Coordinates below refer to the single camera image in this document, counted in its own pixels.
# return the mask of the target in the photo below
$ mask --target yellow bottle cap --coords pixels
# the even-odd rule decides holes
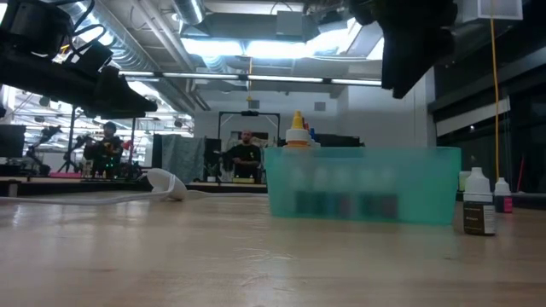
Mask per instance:
[[[291,129],[304,129],[304,120],[301,117],[300,110],[296,110],[296,112],[293,114]]]

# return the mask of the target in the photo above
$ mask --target teal plastic bin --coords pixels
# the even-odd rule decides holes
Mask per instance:
[[[267,148],[271,214],[451,223],[459,148]]]

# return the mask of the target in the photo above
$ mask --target white bottle cap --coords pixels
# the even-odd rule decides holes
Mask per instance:
[[[495,195],[510,196],[511,194],[510,186],[508,185],[508,182],[504,180],[504,177],[498,178],[498,182],[495,183]]]
[[[465,183],[463,199],[465,201],[493,201],[489,179],[484,176],[481,167],[473,167]]]

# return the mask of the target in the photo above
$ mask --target workbench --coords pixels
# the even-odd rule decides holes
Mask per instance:
[[[546,212],[498,217],[498,236],[478,237],[274,218],[258,196],[4,204],[0,305],[543,306]]]

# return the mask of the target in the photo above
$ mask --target bottle label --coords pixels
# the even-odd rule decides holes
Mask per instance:
[[[495,206],[492,203],[465,201],[463,209],[465,232],[473,235],[495,234]]]
[[[504,211],[505,212],[512,212],[512,197],[505,197],[504,198]]]

